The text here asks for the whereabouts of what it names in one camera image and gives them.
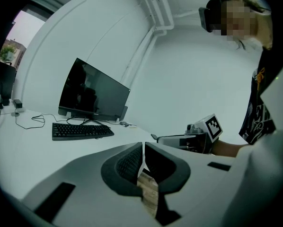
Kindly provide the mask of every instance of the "desk surface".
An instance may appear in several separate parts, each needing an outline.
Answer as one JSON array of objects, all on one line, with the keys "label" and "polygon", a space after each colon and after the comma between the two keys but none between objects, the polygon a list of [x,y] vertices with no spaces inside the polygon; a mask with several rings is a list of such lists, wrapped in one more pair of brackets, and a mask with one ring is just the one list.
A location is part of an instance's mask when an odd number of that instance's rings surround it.
[{"label": "desk surface", "polygon": [[[26,128],[41,126],[42,123],[31,120],[40,114],[27,110],[20,114],[17,123]],[[0,186],[18,199],[24,198],[37,183],[78,157],[133,142],[153,141],[151,135],[142,129],[107,123],[104,124],[115,134],[112,137],[52,141],[55,120],[51,115],[44,117],[46,124],[43,128],[25,130],[15,124],[15,117],[11,114],[0,116]]]}]

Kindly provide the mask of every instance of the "black monitor screen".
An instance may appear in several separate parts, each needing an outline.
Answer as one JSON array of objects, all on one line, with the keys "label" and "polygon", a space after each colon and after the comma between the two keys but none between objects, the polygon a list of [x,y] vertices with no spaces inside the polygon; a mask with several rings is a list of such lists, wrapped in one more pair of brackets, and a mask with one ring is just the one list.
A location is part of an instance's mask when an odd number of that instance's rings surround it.
[{"label": "black monitor screen", "polygon": [[77,58],[64,85],[59,108],[117,119],[129,93],[128,88]]}]

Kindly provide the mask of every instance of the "black rectangular slot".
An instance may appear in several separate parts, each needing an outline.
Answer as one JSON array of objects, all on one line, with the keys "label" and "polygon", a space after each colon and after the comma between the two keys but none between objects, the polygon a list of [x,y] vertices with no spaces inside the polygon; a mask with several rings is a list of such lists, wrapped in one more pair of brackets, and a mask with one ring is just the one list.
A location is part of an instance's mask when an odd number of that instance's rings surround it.
[{"label": "black rectangular slot", "polygon": [[217,163],[217,162],[210,162],[208,166],[211,166],[211,167],[223,170],[223,171],[229,171],[231,168],[231,166],[229,165],[224,165],[224,164]]},{"label": "black rectangular slot", "polygon": [[74,188],[70,183],[61,183],[35,210],[35,214],[51,223]]}]

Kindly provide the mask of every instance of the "keyboard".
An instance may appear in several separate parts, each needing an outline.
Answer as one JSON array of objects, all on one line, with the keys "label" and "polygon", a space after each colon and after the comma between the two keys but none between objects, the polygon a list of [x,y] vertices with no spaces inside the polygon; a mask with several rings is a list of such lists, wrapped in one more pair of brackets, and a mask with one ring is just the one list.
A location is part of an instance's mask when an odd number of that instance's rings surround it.
[{"label": "keyboard", "polygon": [[52,140],[86,140],[113,136],[108,126],[52,123]]}]

